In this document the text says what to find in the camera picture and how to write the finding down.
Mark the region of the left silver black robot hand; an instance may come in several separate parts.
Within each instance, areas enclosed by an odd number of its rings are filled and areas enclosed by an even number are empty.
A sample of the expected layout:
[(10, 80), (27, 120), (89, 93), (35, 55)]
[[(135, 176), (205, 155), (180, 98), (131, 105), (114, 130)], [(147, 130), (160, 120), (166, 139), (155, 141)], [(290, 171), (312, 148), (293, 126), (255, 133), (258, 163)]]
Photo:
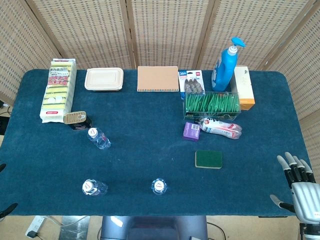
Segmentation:
[(17, 206), (18, 203), (13, 203), (10, 206), (8, 206), (5, 210), (2, 210), (0, 212), (0, 220), (2, 221), (6, 216), (13, 212)]

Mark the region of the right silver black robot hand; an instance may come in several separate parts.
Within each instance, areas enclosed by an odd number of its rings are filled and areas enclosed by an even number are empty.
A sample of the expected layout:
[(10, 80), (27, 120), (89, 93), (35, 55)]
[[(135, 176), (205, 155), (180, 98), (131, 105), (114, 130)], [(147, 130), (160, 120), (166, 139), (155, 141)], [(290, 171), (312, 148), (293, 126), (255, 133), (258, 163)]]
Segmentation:
[(289, 152), (277, 156), (292, 196), (292, 204), (270, 195), (273, 203), (281, 209), (294, 213), (300, 222), (309, 225), (320, 223), (320, 185), (316, 183), (311, 167), (303, 159)]

